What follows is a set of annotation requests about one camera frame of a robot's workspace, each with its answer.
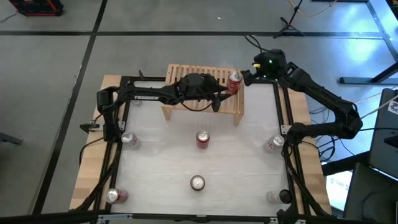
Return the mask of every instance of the red soda can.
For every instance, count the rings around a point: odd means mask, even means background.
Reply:
[[[228,80],[226,83],[228,91],[230,91],[232,95],[237,94],[241,82],[242,82],[242,75],[238,71],[231,72],[231,74],[229,74],[228,76]]]
[[[197,132],[197,146],[201,149],[206,149],[209,146],[210,134],[206,130]]]
[[[123,203],[129,197],[129,193],[123,189],[109,189],[105,200],[110,204]]]

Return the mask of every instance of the can lid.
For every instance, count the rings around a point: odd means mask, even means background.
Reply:
[[[242,80],[242,75],[237,72],[237,71],[233,71],[230,75],[229,78],[234,81],[234,82],[239,82]]]
[[[209,134],[208,131],[206,131],[206,130],[200,130],[200,131],[198,131],[198,133],[197,133],[197,139],[198,139],[199,141],[207,141],[207,140],[209,140],[209,138],[210,138],[210,134]]]
[[[200,175],[195,175],[191,179],[191,187],[194,190],[201,190],[205,187],[205,179]]]
[[[285,139],[282,136],[274,136],[274,143],[278,146],[283,146],[285,144]]]
[[[290,191],[289,191],[289,190],[286,190],[286,189],[281,190],[281,191],[279,192],[279,197],[280,197],[280,200],[281,200],[283,203],[292,203],[292,201],[293,201],[293,195],[292,195],[292,193],[290,193]]]
[[[105,200],[108,203],[113,203],[115,202],[119,197],[118,190],[116,189],[109,189],[108,192],[106,193]]]
[[[130,131],[124,132],[121,137],[123,143],[129,143],[133,138],[134,138],[134,135]]]

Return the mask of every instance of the wooden table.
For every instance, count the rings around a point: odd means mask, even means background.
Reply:
[[[108,86],[119,86],[120,80],[121,76],[119,75],[105,75],[101,89],[106,88]],[[279,93],[280,93],[280,102],[282,105],[284,123],[286,124],[288,120],[287,120],[287,112],[284,101],[284,94],[282,89],[279,90]],[[289,98],[290,98],[294,121],[310,124],[311,119],[310,119],[310,114],[308,112],[305,95],[303,93],[298,93],[293,90],[289,90]],[[124,111],[124,106],[122,106],[121,109],[119,110],[120,118],[123,114],[123,111]],[[98,111],[95,110],[93,119],[98,115],[99,115]],[[94,141],[95,139],[99,139],[102,136],[103,136],[102,132],[89,133],[87,142]],[[307,137],[304,139],[304,141],[315,144],[313,138]],[[70,203],[70,208],[76,208],[77,206],[79,206],[88,196],[88,194],[93,190],[95,185],[98,183],[98,180],[100,178],[101,166],[103,164],[105,148],[106,148],[106,142],[100,141],[88,146],[85,149],[80,170],[77,176],[75,190],[72,196],[72,201]],[[302,169],[307,188],[309,189],[315,200],[322,206],[322,208],[326,212],[331,213],[329,199],[326,193],[325,180],[323,178],[322,168],[318,157],[318,151],[313,146],[305,143],[300,144],[298,148],[300,150]],[[116,150],[116,144],[113,144],[111,155],[114,154],[115,150]],[[111,163],[112,159],[113,156],[109,158],[109,163]],[[108,185],[109,181],[104,186],[104,188],[108,189]],[[104,192],[105,190],[103,191],[103,196],[101,197],[100,208],[105,207]],[[295,185],[295,193],[297,198],[298,210],[300,213],[303,213],[301,193],[296,185]]]

